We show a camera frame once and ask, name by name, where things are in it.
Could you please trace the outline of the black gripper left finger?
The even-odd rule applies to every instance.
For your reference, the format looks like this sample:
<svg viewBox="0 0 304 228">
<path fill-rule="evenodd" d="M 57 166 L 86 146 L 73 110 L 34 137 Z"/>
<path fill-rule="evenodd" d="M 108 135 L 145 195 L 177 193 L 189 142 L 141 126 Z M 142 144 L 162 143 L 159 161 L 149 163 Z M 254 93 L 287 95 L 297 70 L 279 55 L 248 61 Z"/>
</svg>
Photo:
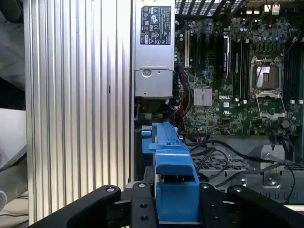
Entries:
<svg viewBox="0 0 304 228">
<path fill-rule="evenodd" d="M 104 185 L 37 221 L 32 228 L 155 228 L 157 216 L 151 187 L 135 183 L 122 191 Z"/>
</svg>

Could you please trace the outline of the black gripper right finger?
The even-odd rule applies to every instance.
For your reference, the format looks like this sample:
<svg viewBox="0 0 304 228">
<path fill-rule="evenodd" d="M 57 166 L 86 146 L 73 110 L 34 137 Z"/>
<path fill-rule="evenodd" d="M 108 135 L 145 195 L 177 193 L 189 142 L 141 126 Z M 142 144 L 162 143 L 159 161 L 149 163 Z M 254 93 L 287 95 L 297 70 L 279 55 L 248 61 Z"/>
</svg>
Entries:
<svg viewBox="0 0 304 228">
<path fill-rule="evenodd" d="M 302 228 L 304 216 L 250 188 L 235 185 L 226 193 L 200 185 L 199 212 L 204 228 Z"/>
</svg>

